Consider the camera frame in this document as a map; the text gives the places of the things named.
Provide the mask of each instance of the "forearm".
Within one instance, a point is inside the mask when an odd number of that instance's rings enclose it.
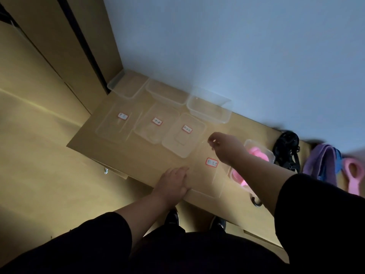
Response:
[[[132,233],[132,246],[134,246],[157,218],[168,209],[164,200],[152,193],[115,212],[123,216],[128,223]]]
[[[274,215],[281,187],[295,173],[259,157],[242,153],[232,167],[245,179],[269,212]]]

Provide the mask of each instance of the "purple fabric band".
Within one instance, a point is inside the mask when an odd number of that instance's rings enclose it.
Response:
[[[305,165],[303,173],[308,174],[315,179],[320,179],[322,166],[326,166],[326,181],[327,183],[337,186],[336,181],[336,153],[335,148],[329,144],[319,144],[311,152]]]

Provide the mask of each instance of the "floor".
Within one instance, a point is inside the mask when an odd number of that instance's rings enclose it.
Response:
[[[123,207],[152,188],[112,172],[66,147],[79,126],[0,90],[0,265],[104,212]],[[208,229],[212,215],[178,205],[188,232]],[[158,227],[164,216],[151,228]],[[284,250],[227,225],[277,253]]]

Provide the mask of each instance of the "red-bordered label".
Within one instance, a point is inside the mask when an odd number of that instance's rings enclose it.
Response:
[[[218,166],[218,161],[214,160],[214,159],[211,159],[211,158],[207,158],[206,165],[211,166],[211,167],[217,167]]]
[[[161,126],[161,124],[163,123],[162,120],[158,119],[157,117],[152,119],[152,123],[156,124],[157,126]]]
[[[118,117],[119,117],[120,119],[127,120],[127,119],[128,119],[128,117],[129,117],[129,115],[126,115],[126,114],[124,114],[124,113],[120,112],[120,113],[118,114]]]
[[[193,131],[192,128],[190,128],[188,125],[184,125],[181,128],[183,131],[187,132],[188,134],[191,134],[191,132]]]

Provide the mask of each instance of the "container with pink item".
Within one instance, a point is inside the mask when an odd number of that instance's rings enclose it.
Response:
[[[269,149],[263,147],[261,144],[248,139],[245,141],[244,146],[251,155],[257,156],[263,160],[274,163],[275,156],[274,156],[273,152],[271,152]],[[256,196],[256,194],[248,186],[246,181],[233,168],[231,168],[229,171],[229,177],[236,183],[240,184],[244,190],[246,190],[249,193],[251,193],[252,195]]]

